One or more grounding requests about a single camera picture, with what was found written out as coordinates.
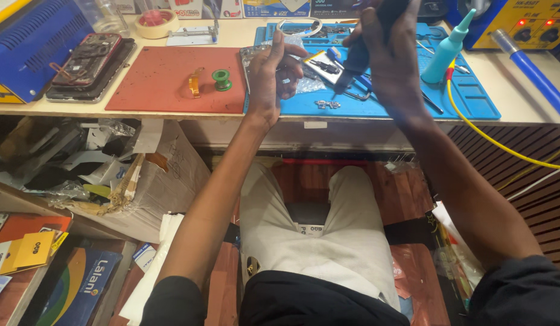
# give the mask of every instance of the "wooden slatted panel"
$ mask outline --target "wooden slatted panel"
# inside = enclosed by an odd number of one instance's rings
[[[503,145],[541,161],[560,150],[560,127],[480,128]],[[491,144],[468,126],[457,126],[448,134],[472,165],[506,198],[549,175],[554,169],[533,167]],[[560,154],[551,160],[560,165]],[[535,235],[541,249],[560,269],[560,172],[511,200]]]

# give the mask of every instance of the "white countertop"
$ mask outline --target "white countertop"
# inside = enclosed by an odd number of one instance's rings
[[[137,54],[144,46],[165,46],[166,39],[147,40],[139,37],[135,31],[135,15],[126,15],[126,21],[131,27],[131,36],[136,40],[138,49],[131,57],[133,63]],[[277,22],[279,19],[226,19],[219,20],[220,40],[217,45],[201,45],[216,47],[243,48],[252,46],[256,28],[266,26],[267,23]],[[324,20],[334,23],[335,19]],[[180,20],[181,26],[207,26],[211,20]],[[493,100],[496,108],[501,112],[499,122],[510,125],[525,125],[533,123],[560,123],[560,116],[548,103],[544,96],[533,86],[525,75],[509,60],[508,55],[501,52],[466,52],[465,60],[475,72],[479,81]],[[529,53],[530,59],[556,85],[560,91],[560,63],[549,52]],[[19,115],[57,115],[69,117],[131,117],[131,118],[171,118],[190,120],[236,120],[237,114],[201,114],[201,113],[152,113],[152,112],[108,112],[104,108],[128,69],[121,71],[118,78],[110,87],[109,93],[98,104],[50,103],[44,98],[30,104],[0,104],[0,114]],[[324,120],[337,121],[348,118],[318,118],[318,117],[284,117],[284,120]],[[369,120],[367,118],[351,118],[353,120]]]

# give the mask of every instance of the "solder wire spool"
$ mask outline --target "solder wire spool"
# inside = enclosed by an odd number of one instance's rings
[[[212,78],[216,81],[216,91],[224,92],[232,88],[232,82],[229,80],[230,72],[226,69],[214,71]]]

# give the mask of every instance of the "light blue squeeze bottle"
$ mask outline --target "light blue squeeze bottle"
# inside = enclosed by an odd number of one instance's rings
[[[435,50],[435,54],[429,64],[423,70],[421,79],[428,84],[436,84],[445,76],[445,71],[449,64],[457,57],[463,48],[463,39],[469,33],[469,23],[471,22],[475,9],[469,11],[461,23],[453,28],[449,37],[441,41]]]

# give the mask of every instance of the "person's right hand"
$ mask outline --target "person's right hand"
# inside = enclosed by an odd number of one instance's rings
[[[407,10],[391,29],[387,45],[376,9],[381,1],[362,11],[361,22],[343,42],[350,46],[362,36],[371,54],[371,78],[378,101],[397,122],[406,123],[413,117],[430,116],[425,109],[417,65],[415,30],[421,0],[411,0]]]

